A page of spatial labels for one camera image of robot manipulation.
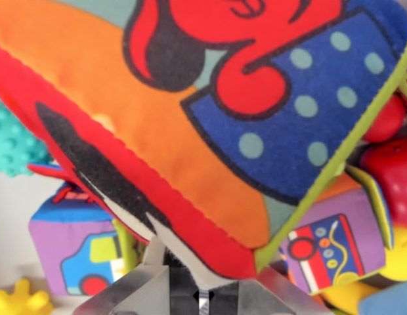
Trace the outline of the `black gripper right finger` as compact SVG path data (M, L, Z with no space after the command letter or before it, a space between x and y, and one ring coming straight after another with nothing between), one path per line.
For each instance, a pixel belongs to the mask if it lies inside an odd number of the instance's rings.
M332 314L271 267L255 280L211 290L207 314Z

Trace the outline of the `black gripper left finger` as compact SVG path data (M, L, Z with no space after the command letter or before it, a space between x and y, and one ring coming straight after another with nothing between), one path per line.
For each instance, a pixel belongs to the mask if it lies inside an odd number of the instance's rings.
M199 314L198 297L189 271L153 238L134 271L78 306L74 314Z

